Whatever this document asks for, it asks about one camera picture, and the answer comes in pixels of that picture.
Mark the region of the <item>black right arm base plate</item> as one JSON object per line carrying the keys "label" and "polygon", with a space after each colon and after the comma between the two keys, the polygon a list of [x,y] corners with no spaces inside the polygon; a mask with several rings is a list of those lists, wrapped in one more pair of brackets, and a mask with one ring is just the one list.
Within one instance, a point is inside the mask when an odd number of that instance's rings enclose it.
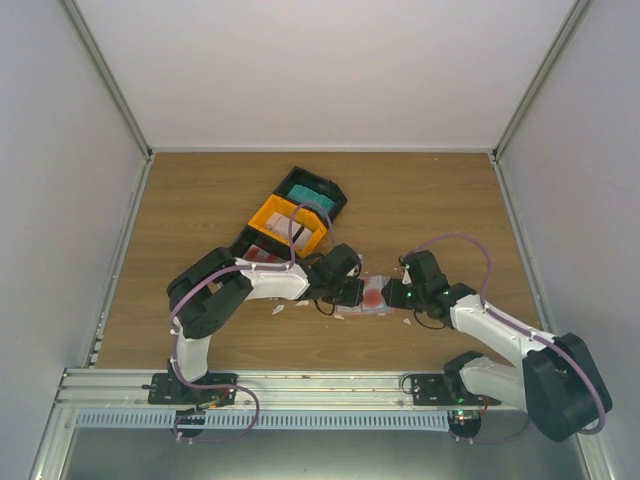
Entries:
{"label": "black right arm base plate", "polygon": [[442,373],[410,373],[399,380],[400,390],[409,395],[414,406],[484,407],[497,406],[498,400],[484,399],[463,390],[452,390]]}

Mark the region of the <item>yellow bin with white cards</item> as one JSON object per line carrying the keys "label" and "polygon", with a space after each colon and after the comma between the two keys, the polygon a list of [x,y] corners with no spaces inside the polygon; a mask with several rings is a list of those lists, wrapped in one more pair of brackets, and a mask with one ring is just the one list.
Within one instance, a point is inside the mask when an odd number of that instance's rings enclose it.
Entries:
{"label": "yellow bin with white cards", "polygon": [[248,225],[285,246],[293,241],[295,253],[305,257],[316,250],[328,234],[328,227],[315,211],[303,207],[295,212],[296,208],[291,201],[272,194]]}

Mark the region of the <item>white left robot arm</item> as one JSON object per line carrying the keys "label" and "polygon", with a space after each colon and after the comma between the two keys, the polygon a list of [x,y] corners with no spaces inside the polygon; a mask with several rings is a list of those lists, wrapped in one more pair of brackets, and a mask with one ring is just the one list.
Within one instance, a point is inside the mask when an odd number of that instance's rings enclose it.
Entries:
{"label": "white left robot arm", "polygon": [[363,299],[361,259],[348,245],[280,263],[252,262],[216,248],[167,287],[174,336],[171,391],[185,404],[203,398],[211,337],[250,300],[275,298],[355,307]]}

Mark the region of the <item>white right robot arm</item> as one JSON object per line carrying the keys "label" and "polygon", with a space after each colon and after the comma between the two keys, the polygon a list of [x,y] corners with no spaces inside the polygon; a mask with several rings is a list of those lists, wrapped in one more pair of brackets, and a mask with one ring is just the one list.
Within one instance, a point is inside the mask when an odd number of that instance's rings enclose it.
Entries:
{"label": "white right robot arm", "polygon": [[613,402],[586,343],[555,336],[506,314],[463,283],[452,284],[428,250],[400,258],[403,275],[382,290],[396,309],[424,313],[498,353],[505,364],[468,351],[443,367],[443,393],[451,403],[489,397],[526,413],[548,439],[596,435]]}

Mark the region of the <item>red-white credit card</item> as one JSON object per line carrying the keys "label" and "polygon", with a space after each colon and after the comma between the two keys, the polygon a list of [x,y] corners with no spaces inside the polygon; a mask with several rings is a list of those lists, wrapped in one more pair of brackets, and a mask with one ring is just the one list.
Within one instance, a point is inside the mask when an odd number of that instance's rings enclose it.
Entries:
{"label": "red-white credit card", "polygon": [[387,283],[387,278],[383,275],[366,277],[364,279],[364,290],[362,299],[363,311],[374,311],[386,307],[382,296],[382,289]]}

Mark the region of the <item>black bin with red cards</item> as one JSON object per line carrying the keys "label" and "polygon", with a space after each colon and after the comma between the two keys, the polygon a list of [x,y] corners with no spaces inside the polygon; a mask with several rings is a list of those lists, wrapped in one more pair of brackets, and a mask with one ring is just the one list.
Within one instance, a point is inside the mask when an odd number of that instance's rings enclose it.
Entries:
{"label": "black bin with red cards", "polygon": [[229,246],[234,257],[262,263],[282,263],[290,259],[289,247],[260,231],[245,226]]}

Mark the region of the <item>black bin with teal cards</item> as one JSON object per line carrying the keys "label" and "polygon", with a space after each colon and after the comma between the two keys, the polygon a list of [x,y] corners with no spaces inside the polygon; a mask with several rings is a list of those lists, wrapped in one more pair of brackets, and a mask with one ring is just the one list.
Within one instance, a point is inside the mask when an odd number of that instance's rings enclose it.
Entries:
{"label": "black bin with teal cards", "polygon": [[334,220],[348,200],[334,182],[295,166],[279,183],[273,193],[294,204],[314,204],[321,207]]}

